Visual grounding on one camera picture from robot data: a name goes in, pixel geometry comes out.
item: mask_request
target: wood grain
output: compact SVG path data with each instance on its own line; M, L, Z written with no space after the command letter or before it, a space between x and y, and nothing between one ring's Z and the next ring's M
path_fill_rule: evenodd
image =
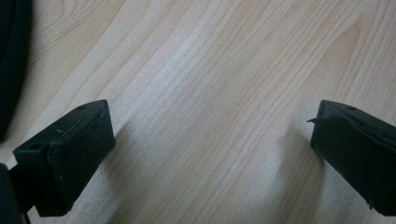
M396 1L35 1L0 161L109 101L117 146L32 223L396 223L309 147L320 100L396 125Z

